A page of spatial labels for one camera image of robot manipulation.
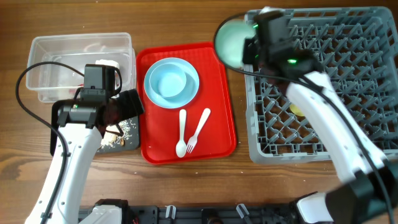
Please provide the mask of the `mint green bowl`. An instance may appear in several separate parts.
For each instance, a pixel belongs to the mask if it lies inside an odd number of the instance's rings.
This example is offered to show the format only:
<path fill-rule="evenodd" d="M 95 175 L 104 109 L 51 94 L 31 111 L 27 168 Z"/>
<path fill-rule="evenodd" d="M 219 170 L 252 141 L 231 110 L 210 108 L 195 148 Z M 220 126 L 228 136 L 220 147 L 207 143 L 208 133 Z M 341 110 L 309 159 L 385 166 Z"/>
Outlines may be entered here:
<path fill-rule="evenodd" d="M 256 34 L 252 25 L 242 20 L 232 20 L 221 26 L 215 38 L 215 50 L 220 60 L 233 68 L 243 64 L 244 43 Z"/>

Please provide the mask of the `yellow cup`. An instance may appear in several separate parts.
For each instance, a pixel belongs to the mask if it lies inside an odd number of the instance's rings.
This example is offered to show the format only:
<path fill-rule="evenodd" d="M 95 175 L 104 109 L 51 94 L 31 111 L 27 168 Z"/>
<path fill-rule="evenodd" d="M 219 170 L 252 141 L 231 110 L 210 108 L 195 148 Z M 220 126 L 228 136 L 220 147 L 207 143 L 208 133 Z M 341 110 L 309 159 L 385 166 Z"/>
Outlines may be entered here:
<path fill-rule="evenodd" d="M 293 112 L 294 115 L 304 117 L 304 113 L 297 106 L 291 104 L 289 106 L 289 109 L 291 110 L 291 112 Z"/>

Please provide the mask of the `light blue bowl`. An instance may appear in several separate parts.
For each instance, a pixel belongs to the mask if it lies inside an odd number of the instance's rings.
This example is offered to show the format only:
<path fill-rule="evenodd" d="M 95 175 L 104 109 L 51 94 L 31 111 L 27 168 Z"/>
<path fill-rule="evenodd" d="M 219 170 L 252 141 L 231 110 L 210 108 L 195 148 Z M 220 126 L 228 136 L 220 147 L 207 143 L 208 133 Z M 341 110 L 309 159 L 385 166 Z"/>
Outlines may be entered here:
<path fill-rule="evenodd" d="M 187 84 L 187 75 L 178 66 L 165 63 L 155 67 L 149 77 L 150 89 L 162 98 L 174 98 Z"/>

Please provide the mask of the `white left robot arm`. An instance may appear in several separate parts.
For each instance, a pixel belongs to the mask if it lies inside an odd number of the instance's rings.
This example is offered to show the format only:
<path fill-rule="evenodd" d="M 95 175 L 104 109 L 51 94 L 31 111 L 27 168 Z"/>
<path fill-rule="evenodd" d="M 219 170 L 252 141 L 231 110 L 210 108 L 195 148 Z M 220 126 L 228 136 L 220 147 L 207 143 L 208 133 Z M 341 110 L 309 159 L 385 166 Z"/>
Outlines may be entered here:
<path fill-rule="evenodd" d="M 52 106 L 52 162 L 26 223 L 79 223 L 81 198 L 91 162 L 108 126 L 138 117 L 144 107 L 135 89 L 122 89 L 119 64 L 87 64 L 83 86 L 72 99 Z"/>

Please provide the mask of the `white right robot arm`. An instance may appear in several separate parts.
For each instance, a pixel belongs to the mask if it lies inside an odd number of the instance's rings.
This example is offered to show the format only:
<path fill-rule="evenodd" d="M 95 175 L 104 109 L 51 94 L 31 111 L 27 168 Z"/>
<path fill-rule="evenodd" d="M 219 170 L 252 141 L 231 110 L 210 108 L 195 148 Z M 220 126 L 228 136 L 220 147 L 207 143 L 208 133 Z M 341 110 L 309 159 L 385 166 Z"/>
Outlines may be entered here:
<path fill-rule="evenodd" d="M 288 22 L 280 9 L 246 15 L 244 25 L 255 34 L 244 43 L 242 59 L 302 111 L 341 180 L 337 189 L 299 199 L 299 220 L 362 223 L 383 213 L 392 215 L 397 206 L 397 164 L 361 130 L 314 53 L 294 47 Z"/>

